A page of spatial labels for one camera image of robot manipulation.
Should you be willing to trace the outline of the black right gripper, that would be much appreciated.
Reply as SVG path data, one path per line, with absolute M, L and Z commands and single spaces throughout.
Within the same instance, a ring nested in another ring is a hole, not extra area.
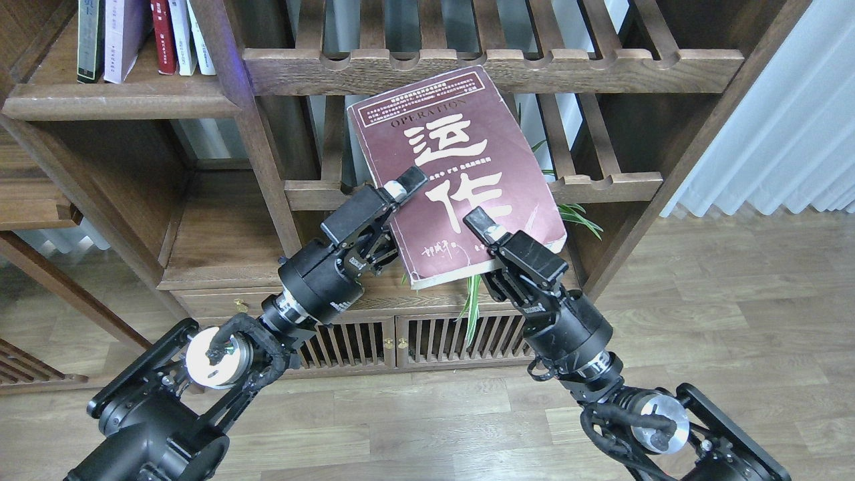
M 613 329 L 583 292 L 562 286 L 567 262 L 523 230 L 510 234 L 480 207 L 464 223 L 500 263 L 482 279 L 495 301 L 509 301 L 524 317 L 523 337 L 546 376 L 605 375 L 612 366 L 607 343 Z

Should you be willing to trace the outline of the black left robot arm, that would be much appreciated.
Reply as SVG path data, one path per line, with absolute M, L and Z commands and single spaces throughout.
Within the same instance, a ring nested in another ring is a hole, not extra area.
M 222 462 L 227 430 L 261 389 L 301 365 L 300 348 L 362 295 L 360 277 L 396 259 L 389 220 L 427 182 L 418 167 L 368 186 L 279 268 L 282 291 L 258 317 L 203 329 L 184 319 L 88 404 L 104 441 L 67 480 L 204 480 Z

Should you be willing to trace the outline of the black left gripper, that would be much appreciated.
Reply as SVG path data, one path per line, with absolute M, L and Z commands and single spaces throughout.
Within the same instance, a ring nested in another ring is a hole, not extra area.
M 388 217 L 427 181 L 421 168 L 412 166 L 382 188 L 362 188 L 333 211 L 321 223 L 330 243 L 315 238 L 278 268 L 282 293 L 276 295 L 276 327 L 330 325 L 348 310 L 364 294 L 360 277 L 378 275 L 396 259 Z

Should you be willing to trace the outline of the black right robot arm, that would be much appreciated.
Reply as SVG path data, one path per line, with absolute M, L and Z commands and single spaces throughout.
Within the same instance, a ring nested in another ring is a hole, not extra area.
M 581 407 L 581 429 L 634 479 L 668 480 L 651 456 L 684 445 L 697 456 L 687 480 L 788 480 L 787 470 L 689 383 L 675 393 L 629 387 L 623 363 L 607 350 L 612 327 L 578 289 L 561 279 L 568 264 L 524 231 L 508 232 L 476 208 L 464 217 L 500 268 L 485 274 L 496 301 L 524 317 L 523 338 L 534 351 L 536 381 L 556 379 Z

